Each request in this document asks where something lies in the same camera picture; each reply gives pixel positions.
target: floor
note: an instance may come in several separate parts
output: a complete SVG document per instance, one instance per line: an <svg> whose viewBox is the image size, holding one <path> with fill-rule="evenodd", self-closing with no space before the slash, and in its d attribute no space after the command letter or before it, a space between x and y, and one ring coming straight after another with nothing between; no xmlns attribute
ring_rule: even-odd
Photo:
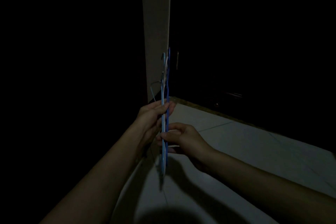
<svg viewBox="0 0 336 224"><path fill-rule="evenodd" d="M324 149L177 104L170 123L193 125L214 148L336 198L336 159ZM276 223L228 187L170 154L163 184L152 144L128 179L112 223Z"/></svg>

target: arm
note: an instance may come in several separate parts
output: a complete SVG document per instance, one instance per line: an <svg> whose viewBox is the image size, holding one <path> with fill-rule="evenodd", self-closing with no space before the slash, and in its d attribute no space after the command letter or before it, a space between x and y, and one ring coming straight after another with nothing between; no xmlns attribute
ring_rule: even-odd
<svg viewBox="0 0 336 224"><path fill-rule="evenodd" d="M174 123L169 129L178 131L161 136L179 147L170 148L168 152L187 155L200 171L218 179L275 220L336 223L334 198L213 149L190 125Z"/></svg>
<svg viewBox="0 0 336 224"><path fill-rule="evenodd" d="M142 107L122 137L41 223L108 222L137 155L158 133L158 117L168 106L157 101ZM174 107L171 103L169 113Z"/></svg>

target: wall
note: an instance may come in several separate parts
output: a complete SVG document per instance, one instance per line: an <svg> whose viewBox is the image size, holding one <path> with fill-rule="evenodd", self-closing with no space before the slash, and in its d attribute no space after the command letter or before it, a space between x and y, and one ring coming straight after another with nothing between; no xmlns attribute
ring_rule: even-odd
<svg viewBox="0 0 336 224"><path fill-rule="evenodd" d="M145 32L145 56L147 75L147 96L150 101L151 83L161 79L163 61L161 55L167 52L169 36L170 0L142 0ZM153 93L160 91L160 84L153 85Z"/></svg>

